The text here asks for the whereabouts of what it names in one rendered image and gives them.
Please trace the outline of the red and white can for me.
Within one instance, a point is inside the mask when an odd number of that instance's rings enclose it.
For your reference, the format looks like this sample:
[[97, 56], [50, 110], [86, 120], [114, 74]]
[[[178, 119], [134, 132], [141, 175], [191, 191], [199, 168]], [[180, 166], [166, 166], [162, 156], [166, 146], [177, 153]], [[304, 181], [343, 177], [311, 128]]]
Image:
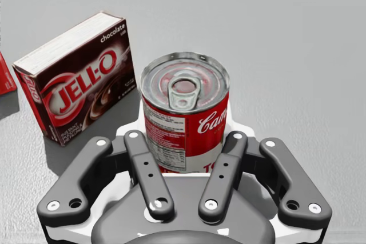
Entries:
[[146, 141], [163, 173], [208, 173], [221, 152], [229, 74], [216, 59], [170, 53], [144, 68]]

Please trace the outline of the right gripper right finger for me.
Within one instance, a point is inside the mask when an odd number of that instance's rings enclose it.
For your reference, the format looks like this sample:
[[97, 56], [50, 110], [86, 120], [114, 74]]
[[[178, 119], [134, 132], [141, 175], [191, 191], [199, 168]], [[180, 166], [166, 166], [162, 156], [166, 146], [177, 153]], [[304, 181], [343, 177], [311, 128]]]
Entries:
[[243, 173], [256, 176], [277, 205], [279, 220], [305, 229], [328, 227], [332, 209], [301, 165], [278, 138], [257, 141], [242, 131], [225, 138], [198, 204], [198, 214], [208, 223], [224, 219]]

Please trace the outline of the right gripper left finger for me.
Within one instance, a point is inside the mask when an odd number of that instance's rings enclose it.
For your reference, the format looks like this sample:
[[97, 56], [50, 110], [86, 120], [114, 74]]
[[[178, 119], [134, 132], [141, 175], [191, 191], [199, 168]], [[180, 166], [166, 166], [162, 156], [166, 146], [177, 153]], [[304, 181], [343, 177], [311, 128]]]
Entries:
[[[134, 185], [139, 185], [152, 218], [169, 220], [175, 215], [174, 201], [149, 150], [144, 134], [129, 130], [124, 136], [125, 151], [117, 155]], [[42, 223], [82, 223], [100, 192], [119, 173], [110, 139], [90, 139], [37, 206]]]

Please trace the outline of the brown and red carton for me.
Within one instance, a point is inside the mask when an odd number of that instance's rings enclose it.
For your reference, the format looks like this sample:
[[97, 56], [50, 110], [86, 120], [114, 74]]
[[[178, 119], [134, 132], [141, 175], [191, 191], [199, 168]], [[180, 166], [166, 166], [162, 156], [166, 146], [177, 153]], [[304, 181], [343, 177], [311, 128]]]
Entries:
[[13, 63], [43, 135], [64, 146], [137, 86], [126, 19], [89, 17]]

